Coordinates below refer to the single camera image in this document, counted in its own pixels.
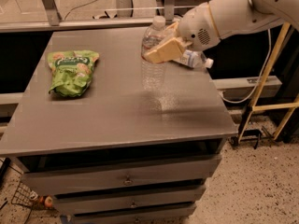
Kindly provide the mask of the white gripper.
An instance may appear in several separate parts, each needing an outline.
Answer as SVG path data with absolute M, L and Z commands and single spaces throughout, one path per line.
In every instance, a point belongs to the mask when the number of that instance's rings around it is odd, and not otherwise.
M 204 51 L 221 42 L 209 3 L 192 8 L 179 23 L 176 21 L 164 29 L 165 35 L 178 36 L 178 33 L 182 38 L 163 40 L 146 51 L 143 58 L 150 63 L 165 63 L 180 58 L 188 46 L 193 50 Z

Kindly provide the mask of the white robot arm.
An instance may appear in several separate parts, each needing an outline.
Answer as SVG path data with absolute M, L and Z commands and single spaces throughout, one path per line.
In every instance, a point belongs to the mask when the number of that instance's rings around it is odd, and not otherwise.
M 299 0 L 210 0 L 168 26 L 166 37 L 143 58 L 168 62 L 186 49 L 204 51 L 232 35 L 259 33 L 285 21 L 299 30 Z

